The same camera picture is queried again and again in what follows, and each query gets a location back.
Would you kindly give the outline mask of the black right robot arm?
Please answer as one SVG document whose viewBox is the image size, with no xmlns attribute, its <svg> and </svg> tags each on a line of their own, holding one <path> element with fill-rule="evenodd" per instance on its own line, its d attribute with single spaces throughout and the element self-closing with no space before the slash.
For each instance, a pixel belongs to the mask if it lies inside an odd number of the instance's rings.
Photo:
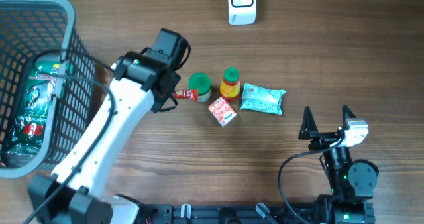
<svg viewBox="0 0 424 224">
<path fill-rule="evenodd" d="M 365 159 L 353 160 L 350 149 L 364 141 L 369 128 L 347 105 L 342 107 L 343 125 L 335 132 L 319 132 L 309 107 L 304 109 L 300 140 L 309 140 L 310 151 L 322 154 L 320 163 L 331 188 L 313 202 L 312 223 L 376 222 L 373 205 L 378 167 Z"/>
</svg>

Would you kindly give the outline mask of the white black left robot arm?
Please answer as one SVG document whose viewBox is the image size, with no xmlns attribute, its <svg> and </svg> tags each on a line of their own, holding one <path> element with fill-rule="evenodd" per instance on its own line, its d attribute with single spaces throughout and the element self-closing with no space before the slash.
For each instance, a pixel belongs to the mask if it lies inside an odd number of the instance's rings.
<svg viewBox="0 0 424 224">
<path fill-rule="evenodd" d="M 30 223 L 139 223 L 142 204 L 121 194 L 104 198 L 111 167 L 130 134 L 149 112 L 164 107 L 181 77 L 191 46 L 180 34 L 161 29 L 153 47 L 129 51 L 112 66 L 103 104 L 77 145 L 51 175 L 35 175 L 28 185 L 34 211 Z"/>
</svg>

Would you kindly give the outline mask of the red white small box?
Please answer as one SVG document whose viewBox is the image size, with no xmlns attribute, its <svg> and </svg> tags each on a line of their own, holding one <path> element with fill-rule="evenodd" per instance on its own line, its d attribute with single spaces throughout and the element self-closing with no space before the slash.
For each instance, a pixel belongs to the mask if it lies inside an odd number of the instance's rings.
<svg viewBox="0 0 424 224">
<path fill-rule="evenodd" d="M 212 102 L 208 110 L 222 127 L 228 125 L 237 116 L 235 110 L 222 97 Z"/>
</svg>

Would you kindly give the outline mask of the red sauce sachet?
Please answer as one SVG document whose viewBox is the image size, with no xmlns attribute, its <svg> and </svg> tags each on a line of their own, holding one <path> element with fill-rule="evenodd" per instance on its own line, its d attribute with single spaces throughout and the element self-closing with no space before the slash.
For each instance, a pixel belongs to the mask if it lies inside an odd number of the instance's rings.
<svg viewBox="0 0 424 224">
<path fill-rule="evenodd" d="M 198 101 L 199 99 L 198 89 L 176 89 L 172 95 L 175 99 L 189 99 L 192 101 Z"/>
</svg>

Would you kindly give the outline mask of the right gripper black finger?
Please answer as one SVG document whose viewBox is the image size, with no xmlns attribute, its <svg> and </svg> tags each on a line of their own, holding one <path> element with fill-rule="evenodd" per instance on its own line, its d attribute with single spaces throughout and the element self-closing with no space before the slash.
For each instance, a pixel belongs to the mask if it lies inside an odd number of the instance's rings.
<svg viewBox="0 0 424 224">
<path fill-rule="evenodd" d="M 342 106 L 342 116 L 344 125 L 357 120 L 356 115 L 350 110 L 348 105 Z"/>
<path fill-rule="evenodd" d="M 319 136 L 319 131 L 313 114 L 309 106 L 305 107 L 303 112 L 303 122 L 299 131 L 299 140 L 311 140 L 316 139 Z"/>
</svg>

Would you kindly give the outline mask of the teal wet wipes pack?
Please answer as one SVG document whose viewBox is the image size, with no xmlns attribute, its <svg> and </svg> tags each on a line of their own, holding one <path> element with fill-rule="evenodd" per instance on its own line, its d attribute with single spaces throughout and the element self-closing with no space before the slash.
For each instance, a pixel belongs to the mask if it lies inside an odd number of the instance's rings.
<svg viewBox="0 0 424 224">
<path fill-rule="evenodd" d="M 242 93 L 241 109 L 281 115 L 283 89 L 267 89 L 245 83 Z"/>
</svg>

